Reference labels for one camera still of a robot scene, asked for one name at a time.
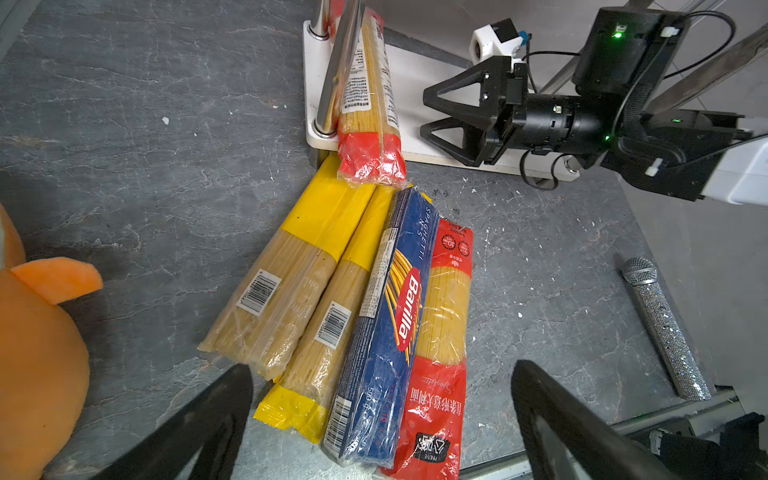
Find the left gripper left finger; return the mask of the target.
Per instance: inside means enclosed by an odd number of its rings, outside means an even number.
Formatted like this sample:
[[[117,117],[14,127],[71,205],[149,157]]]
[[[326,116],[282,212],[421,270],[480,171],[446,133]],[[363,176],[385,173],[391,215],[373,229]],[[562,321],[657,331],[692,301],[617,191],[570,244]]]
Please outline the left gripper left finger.
[[[253,399],[250,368],[236,364],[97,479],[229,479]]]

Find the blue Barilla spaghetti box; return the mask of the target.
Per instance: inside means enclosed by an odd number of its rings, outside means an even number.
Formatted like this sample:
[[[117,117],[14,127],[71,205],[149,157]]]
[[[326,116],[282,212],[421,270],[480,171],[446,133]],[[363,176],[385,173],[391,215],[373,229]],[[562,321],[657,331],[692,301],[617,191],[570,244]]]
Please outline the blue Barilla spaghetti box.
[[[439,220],[416,188],[394,195],[322,440],[341,466],[394,463]]]

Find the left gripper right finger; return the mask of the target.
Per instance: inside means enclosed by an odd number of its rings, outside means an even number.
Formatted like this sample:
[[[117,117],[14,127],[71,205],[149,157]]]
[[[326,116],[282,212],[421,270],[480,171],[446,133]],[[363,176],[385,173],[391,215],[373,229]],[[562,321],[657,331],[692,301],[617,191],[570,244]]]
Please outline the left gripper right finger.
[[[673,479],[655,457],[619,435],[535,362],[516,362],[511,394],[535,479]]]

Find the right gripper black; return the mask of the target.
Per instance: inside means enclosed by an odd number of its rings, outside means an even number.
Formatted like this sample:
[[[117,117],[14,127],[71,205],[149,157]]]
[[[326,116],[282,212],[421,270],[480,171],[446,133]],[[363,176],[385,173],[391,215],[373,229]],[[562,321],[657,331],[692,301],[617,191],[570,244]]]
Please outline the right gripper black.
[[[534,93],[527,62],[495,55],[428,87],[423,104],[448,114],[420,127],[420,136],[464,166],[495,165],[521,151],[570,155],[583,168],[600,165],[647,192],[695,201],[723,158],[750,143],[731,113],[646,106],[685,37],[690,15],[661,10],[599,10],[578,54],[575,94]],[[477,85],[477,104],[445,97]],[[453,117],[481,117],[480,128]]]

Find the red white label spaghetti bag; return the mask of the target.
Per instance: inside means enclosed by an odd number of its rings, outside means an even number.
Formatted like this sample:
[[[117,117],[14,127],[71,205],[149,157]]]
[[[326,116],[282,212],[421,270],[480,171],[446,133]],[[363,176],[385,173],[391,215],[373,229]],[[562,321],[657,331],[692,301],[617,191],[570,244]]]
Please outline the red white label spaghetti bag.
[[[338,122],[338,176],[356,184],[408,186],[381,17],[364,12]]]

